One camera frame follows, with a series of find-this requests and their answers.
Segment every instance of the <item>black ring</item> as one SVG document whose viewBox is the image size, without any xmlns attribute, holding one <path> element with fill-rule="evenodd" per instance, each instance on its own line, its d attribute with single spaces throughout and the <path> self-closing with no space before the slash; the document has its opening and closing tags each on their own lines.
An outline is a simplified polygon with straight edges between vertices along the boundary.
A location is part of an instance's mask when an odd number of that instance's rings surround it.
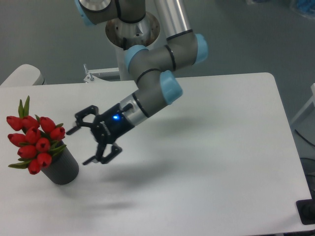
<svg viewBox="0 0 315 236">
<path fill-rule="evenodd" d="M 145 74 L 147 74 L 147 73 L 149 73 L 149 72 L 151 72 L 151 71 L 156 71 L 156 70 L 160 71 L 160 69 L 153 68 L 153 69 L 149 69 L 149 70 L 146 70 L 145 72 L 143 72 L 143 73 L 138 77 L 138 79 L 137 79 L 137 81 L 136 81 L 136 84 L 139 83 L 140 79 L 141 79 Z"/>
<path fill-rule="evenodd" d="M 168 41 L 168 40 L 171 40 L 171 39 L 173 39 L 173 38 L 176 38 L 176 37 L 179 37 L 179 36 L 182 36 L 182 35 L 184 35 L 184 34 L 191 33 L 191 32 L 192 32 L 192 29 L 189 29 L 189 30 L 187 30 L 187 31 L 184 31 L 184 32 L 181 32 L 181 33 L 177 33 L 177 34 L 175 34 L 175 35 L 172 35 L 172 36 L 168 37 L 166 40 Z"/>
<path fill-rule="evenodd" d="M 146 17 L 146 14 L 144 13 L 144 16 L 142 16 L 140 19 L 135 20 L 135 21 L 124 20 L 124 19 L 121 18 L 121 16 L 118 17 L 118 18 L 119 18 L 122 22 L 124 22 L 124 23 L 127 23 L 127 24 L 135 24 L 135 23 L 138 23 L 138 22 L 142 21 L 145 17 Z"/>
<path fill-rule="evenodd" d="M 147 118 L 149 118 L 149 117 L 150 117 L 149 114 L 143 109 L 143 107 L 142 107 L 142 105 L 141 105 L 139 99 L 136 97 L 136 95 L 135 95 L 134 93 L 132 94 L 132 97 L 133 97 L 133 99 L 136 101 L 138 107 L 139 107 L 140 110 L 143 112 L 143 114 L 144 114 Z"/>
<path fill-rule="evenodd" d="M 117 17 L 120 18 L 122 16 L 122 10 L 120 8 L 119 0 L 115 0 L 116 8 L 117 8 Z"/>
<path fill-rule="evenodd" d="M 176 70 L 176 61 L 175 61 L 174 53 L 173 53 L 172 49 L 168 45 L 165 45 L 165 48 L 168 50 L 169 55 L 171 56 L 171 59 L 172 59 L 172 62 L 173 62 L 173 70 L 175 71 Z"/>
</svg>

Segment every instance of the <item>black cable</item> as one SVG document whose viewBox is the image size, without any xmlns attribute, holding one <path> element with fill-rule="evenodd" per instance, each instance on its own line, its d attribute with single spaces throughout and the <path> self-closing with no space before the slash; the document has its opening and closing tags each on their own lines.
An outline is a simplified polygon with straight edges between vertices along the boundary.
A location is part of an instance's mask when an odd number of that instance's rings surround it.
<svg viewBox="0 0 315 236">
<path fill-rule="evenodd" d="M 308 141 L 306 138 L 304 138 L 296 129 L 295 129 L 294 131 L 295 131 L 295 133 L 296 133 L 298 136 L 301 137 L 301 139 L 303 139 L 303 140 L 304 140 L 305 142 L 307 142 L 309 145 L 315 147 L 314 144 L 312 144 L 310 141 Z"/>
</svg>

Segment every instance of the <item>white chair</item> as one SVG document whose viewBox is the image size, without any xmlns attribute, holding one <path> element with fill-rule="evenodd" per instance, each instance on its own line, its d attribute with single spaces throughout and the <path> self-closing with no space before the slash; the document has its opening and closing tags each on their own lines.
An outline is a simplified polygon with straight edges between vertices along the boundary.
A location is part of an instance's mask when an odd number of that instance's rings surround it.
<svg viewBox="0 0 315 236">
<path fill-rule="evenodd" d="M 45 79 L 40 70 L 32 65 L 24 64 L 13 71 L 0 87 L 22 87 L 44 84 L 46 84 Z"/>
</svg>

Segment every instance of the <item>gray robot arm segment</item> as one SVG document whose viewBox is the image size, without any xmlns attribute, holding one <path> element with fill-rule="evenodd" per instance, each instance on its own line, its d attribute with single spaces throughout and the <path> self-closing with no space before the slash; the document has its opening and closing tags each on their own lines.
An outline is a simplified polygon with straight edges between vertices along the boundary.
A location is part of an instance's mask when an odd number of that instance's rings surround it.
<svg viewBox="0 0 315 236">
<path fill-rule="evenodd" d="M 145 0 L 75 0 L 75 3 L 87 25 L 115 18 L 132 24 L 142 20 L 146 14 Z"/>
</svg>

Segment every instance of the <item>silver metal tube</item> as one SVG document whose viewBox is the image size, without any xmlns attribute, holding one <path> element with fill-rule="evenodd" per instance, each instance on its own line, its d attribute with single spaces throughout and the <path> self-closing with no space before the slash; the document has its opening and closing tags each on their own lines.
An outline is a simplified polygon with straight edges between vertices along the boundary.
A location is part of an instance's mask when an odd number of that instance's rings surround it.
<svg viewBox="0 0 315 236">
<path fill-rule="evenodd" d="M 191 29 L 183 0 L 154 2 L 167 38 Z"/>
<path fill-rule="evenodd" d="M 131 124 L 137 126 L 147 119 L 147 117 L 143 114 L 143 112 L 139 108 L 137 102 L 134 100 L 132 95 L 129 95 L 120 102 L 120 109 L 122 110 L 128 104 L 132 105 L 132 109 L 126 111 L 124 115 Z"/>
</svg>

